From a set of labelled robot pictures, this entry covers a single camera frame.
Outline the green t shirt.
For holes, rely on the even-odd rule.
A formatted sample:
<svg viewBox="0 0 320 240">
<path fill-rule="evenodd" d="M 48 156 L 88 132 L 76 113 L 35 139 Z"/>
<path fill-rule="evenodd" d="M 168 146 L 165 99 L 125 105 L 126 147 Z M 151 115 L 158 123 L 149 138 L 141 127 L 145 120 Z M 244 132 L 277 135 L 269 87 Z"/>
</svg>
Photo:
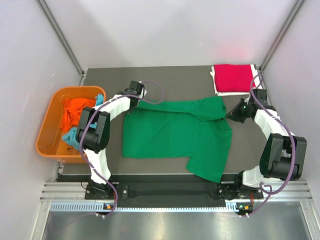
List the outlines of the green t shirt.
<svg viewBox="0 0 320 240">
<path fill-rule="evenodd" d="M 140 102 L 124 117 L 122 155 L 135 159 L 188 158 L 186 169 L 219 183 L 233 131 L 222 97 L 190 101 Z"/>
</svg>

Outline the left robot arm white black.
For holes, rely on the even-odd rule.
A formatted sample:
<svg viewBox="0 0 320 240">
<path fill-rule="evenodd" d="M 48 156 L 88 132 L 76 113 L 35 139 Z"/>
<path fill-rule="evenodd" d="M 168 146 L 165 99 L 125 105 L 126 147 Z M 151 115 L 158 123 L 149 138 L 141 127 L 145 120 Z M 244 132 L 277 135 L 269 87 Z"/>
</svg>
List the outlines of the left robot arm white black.
<svg viewBox="0 0 320 240">
<path fill-rule="evenodd" d="M 111 172 L 106 155 L 111 121 L 120 114 L 133 110 L 146 94 L 142 82 L 132 81 L 128 88 L 118 92 L 110 100 L 82 110 L 75 139 L 79 142 L 79 152 L 88 162 L 91 171 L 85 189 L 86 200 L 108 199 L 115 194 L 114 187 L 109 182 Z"/>
</svg>

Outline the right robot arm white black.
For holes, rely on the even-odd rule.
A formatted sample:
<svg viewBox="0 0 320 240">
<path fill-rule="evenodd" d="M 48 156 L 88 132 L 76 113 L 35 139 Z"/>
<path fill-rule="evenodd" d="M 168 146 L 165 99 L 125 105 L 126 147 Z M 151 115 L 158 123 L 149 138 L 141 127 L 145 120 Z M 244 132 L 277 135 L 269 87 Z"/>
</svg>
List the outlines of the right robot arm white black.
<svg viewBox="0 0 320 240">
<path fill-rule="evenodd" d="M 284 126 L 276 109 L 268 103 L 265 89 L 252 89 L 250 96 L 241 99 L 227 118 L 242 124 L 246 119 L 252 119 L 266 137 L 266 144 L 257 166 L 238 173 L 233 184 L 220 183 L 217 186 L 220 198 L 234 200 L 263 193 L 273 195 L 275 190 L 266 189 L 267 185 L 288 183 L 301 177 L 307 140 Z"/>
</svg>

